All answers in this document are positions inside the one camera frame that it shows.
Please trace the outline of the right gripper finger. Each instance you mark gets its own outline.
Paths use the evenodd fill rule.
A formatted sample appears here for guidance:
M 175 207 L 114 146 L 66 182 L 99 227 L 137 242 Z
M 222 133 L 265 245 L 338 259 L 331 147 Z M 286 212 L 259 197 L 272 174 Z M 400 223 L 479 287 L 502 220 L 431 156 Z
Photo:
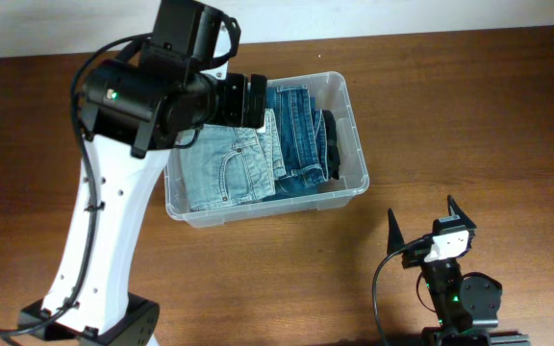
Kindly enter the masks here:
M 397 253 L 405 247 L 405 240 L 392 209 L 388 209 L 388 222 L 389 235 L 387 242 L 387 254 L 391 255 Z
M 451 196 L 447 196 L 448 211 L 451 216 L 458 216 L 459 219 L 466 225 L 469 230 L 476 230 L 475 223 L 465 214 L 465 212 L 458 206 L 456 200 Z

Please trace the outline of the light blue jeans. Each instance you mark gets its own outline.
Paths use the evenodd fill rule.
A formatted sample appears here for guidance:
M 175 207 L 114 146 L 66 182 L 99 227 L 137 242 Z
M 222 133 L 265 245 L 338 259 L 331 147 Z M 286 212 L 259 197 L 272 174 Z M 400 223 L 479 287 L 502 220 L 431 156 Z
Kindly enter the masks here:
M 206 125 L 198 135 L 181 134 L 184 141 L 196 140 L 179 152 L 191 211 L 255 203 L 276 194 L 276 181 L 287 170 L 273 110 L 264 112 L 264 121 L 259 130 Z

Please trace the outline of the dark blue jeans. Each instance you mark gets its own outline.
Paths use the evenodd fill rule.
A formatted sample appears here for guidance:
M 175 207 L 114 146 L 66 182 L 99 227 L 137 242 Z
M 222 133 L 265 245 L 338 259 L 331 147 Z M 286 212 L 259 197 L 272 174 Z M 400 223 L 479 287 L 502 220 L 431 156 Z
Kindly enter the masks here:
M 324 117 L 306 86 L 274 86 L 266 92 L 274 111 L 286 173 L 275 182 L 276 195 L 316 193 L 329 181 Z

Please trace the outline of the dark garment with band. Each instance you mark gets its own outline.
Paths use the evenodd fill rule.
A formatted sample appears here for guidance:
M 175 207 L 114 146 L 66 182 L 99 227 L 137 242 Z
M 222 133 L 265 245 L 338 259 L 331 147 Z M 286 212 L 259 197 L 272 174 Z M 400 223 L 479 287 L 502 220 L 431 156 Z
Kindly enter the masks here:
M 337 124 L 334 115 L 330 111 L 323 110 L 322 115 L 326 129 L 328 172 L 332 179 L 338 180 L 340 178 L 340 152 Z

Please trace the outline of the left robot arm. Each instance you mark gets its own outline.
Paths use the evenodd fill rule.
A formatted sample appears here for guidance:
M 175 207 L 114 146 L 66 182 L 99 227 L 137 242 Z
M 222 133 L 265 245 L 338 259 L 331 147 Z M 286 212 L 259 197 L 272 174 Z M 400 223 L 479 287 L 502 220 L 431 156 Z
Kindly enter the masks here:
M 153 345 L 156 302 L 129 290 L 148 201 L 183 131 L 207 124 L 258 129 L 267 80 L 231 73 L 234 17 L 197 1 L 163 1 L 153 30 L 93 53 L 70 86 L 81 176 L 63 257 L 48 293 L 13 330 L 44 341 Z

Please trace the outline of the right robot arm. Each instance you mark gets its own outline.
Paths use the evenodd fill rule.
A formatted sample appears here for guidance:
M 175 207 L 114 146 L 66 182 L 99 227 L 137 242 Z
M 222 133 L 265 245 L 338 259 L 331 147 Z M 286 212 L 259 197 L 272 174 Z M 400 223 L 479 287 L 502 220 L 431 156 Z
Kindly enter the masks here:
M 461 271 L 458 259 L 470 251 L 477 226 L 452 196 L 447 209 L 447 216 L 433 222 L 431 233 L 409 243 L 389 210 L 387 257 L 401 256 L 405 269 L 418 267 L 426 283 L 440 325 L 423 329 L 424 345 L 490 345 L 502 285 L 483 273 Z

